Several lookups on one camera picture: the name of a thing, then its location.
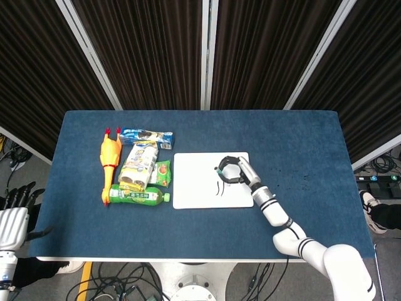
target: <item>table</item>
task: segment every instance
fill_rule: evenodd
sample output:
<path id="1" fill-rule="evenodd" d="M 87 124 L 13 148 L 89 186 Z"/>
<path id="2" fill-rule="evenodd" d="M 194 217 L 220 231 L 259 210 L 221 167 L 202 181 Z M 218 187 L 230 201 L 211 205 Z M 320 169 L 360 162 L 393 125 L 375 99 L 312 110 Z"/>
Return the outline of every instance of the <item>table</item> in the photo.
<path id="1" fill-rule="evenodd" d="M 53 225 L 54 230 L 31 242 L 30 256 L 85 261 L 284 261 L 272 242 L 279 229 L 268 224 L 257 206 L 174 210 L 172 203 L 164 203 L 105 208 L 99 155 L 107 127 L 112 132 L 117 127 L 173 131 L 174 148 L 161 150 L 161 161 L 172 160 L 176 152 L 248 152 L 263 183 L 308 236 L 325 246 L 349 244 L 363 258 L 373 258 L 337 114 L 309 110 L 67 112 L 36 226 L 42 230 Z M 123 146 L 122 160 L 130 149 Z M 172 184 L 164 191 L 174 197 Z"/>

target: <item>shoe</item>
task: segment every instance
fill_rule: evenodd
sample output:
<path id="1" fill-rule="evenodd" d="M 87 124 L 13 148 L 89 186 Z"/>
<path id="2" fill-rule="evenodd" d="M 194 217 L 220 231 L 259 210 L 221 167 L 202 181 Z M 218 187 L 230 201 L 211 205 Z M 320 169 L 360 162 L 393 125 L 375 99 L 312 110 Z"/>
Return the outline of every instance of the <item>shoe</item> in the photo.
<path id="1" fill-rule="evenodd" d="M 59 268 L 56 274 L 69 274 L 78 271 L 84 264 L 83 261 L 69 261 L 65 267 Z"/>
<path id="2" fill-rule="evenodd" d="M 383 226 L 380 226 L 378 223 L 375 223 L 370 216 L 370 212 L 373 207 L 380 204 L 378 199 L 375 199 L 370 193 L 366 190 L 361 190 L 359 192 L 359 196 L 361 198 L 363 213 L 365 214 L 366 222 L 368 223 L 370 229 L 377 234 L 384 234 L 387 232 L 387 229 Z"/>

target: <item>white board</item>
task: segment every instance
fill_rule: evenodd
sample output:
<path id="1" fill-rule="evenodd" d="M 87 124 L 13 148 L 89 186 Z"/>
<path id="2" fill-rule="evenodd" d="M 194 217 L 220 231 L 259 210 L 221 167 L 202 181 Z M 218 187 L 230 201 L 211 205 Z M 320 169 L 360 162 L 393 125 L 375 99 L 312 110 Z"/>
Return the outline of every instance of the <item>white board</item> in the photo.
<path id="1" fill-rule="evenodd" d="M 247 152 L 201 152 L 174 155 L 175 209 L 190 208 L 241 208 L 252 207 L 251 190 L 245 183 L 227 184 L 217 174 L 215 167 L 225 156 L 243 156 L 249 161 Z M 228 178 L 239 176 L 239 167 L 224 168 Z"/>

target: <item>snack package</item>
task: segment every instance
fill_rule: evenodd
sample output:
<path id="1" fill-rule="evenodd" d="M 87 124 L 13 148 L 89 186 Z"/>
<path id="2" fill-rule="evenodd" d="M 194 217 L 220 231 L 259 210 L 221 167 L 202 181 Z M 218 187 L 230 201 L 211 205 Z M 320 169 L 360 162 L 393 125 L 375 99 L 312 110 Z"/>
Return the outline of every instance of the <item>snack package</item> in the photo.
<path id="1" fill-rule="evenodd" d="M 171 180 L 170 161 L 156 162 L 149 184 L 168 187 Z"/>
<path id="2" fill-rule="evenodd" d="M 124 127 L 120 134 L 122 144 L 133 144 L 135 141 L 155 141 L 160 149 L 172 149 L 174 134 L 172 132 L 151 132 L 149 130 L 129 129 Z"/>
<path id="3" fill-rule="evenodd" d="M 155 141 L 134 142 L 118 181 L 129 184 L 134 191 L 144 191 L 155 167 L 158 151 Z"/>

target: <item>white robotic hand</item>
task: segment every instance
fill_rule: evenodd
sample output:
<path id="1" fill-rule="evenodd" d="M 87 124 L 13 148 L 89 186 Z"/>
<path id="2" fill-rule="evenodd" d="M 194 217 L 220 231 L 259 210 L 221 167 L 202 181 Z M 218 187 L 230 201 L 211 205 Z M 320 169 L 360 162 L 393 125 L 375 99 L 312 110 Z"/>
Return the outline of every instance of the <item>white robotic hand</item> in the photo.
<path id="1" fill-rule="evenodd" d="M 228 179 L 223 173 L 228 164 L 238 165 L 239 177 Z M 324 276 L 333 287 L 336 301 L 373 300 L 375 286 L 359 252 L 349 245 L 334 245 L 329 248 L 306 236 L 302 228 L 293 221 L 280 206 L 275 195 L 261 184 L 259 176 L 243 157 L 225 157 L 217 169 L 219 177 L 226 183 L 245 182 L 252 191 L 255 203 L 274 227 L 284 230 L 273 236 L 277 250 L 285 255 L 300 257 Z"/>
<path id="2" fill-rule="evenodd" d="M 29 196 L 34 185 L 35 182 L 32 182 L 10 191 L 0 210 L 0 301 L 6 301 L 9 292 L 14 289 L 12 280 L 18 261 L 15 251 L 25 241 L 41 237 L 51 230 L 30 234 L 26 232 L 29 212 L 36 198 L 44 192 L 44 189 L 38 189 Z"/>

